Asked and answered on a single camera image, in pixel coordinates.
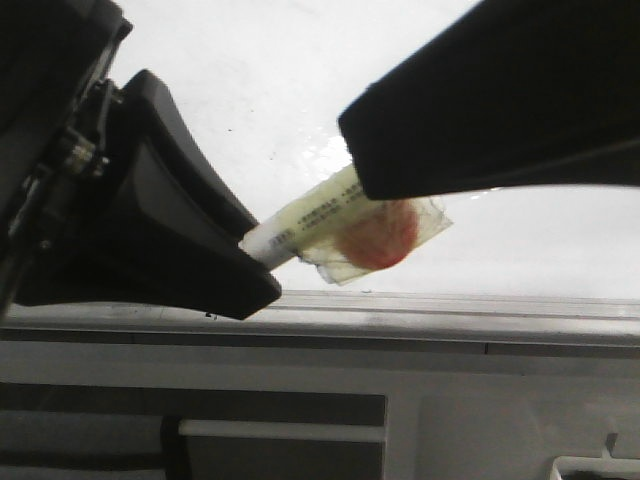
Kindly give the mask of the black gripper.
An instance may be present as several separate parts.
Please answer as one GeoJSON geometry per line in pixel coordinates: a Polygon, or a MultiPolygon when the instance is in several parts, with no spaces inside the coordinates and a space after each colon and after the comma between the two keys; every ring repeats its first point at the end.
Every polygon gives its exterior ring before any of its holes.
{"type": "Polygon", "coordinates": [[[131,29],[114,1],[1,4],[3,311],[109,163],[107,74],[131,29]]]}

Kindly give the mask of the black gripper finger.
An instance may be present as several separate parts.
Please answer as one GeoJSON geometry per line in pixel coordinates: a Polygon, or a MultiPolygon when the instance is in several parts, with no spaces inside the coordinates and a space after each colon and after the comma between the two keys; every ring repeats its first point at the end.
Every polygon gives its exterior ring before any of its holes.
{"type": "Polygon", "coordinates": [[[639,183],[639,5],[483,1],[339,117],[372,199],[639,183]]]}
{"type": "Polygon", "coordinates": [[[100,174],[61,175],[15,302],[162,305],[245,319],[281,295],[241,250],[255,218],[206,160],[168,87],[138,72],[112,100],[100,174]]]}

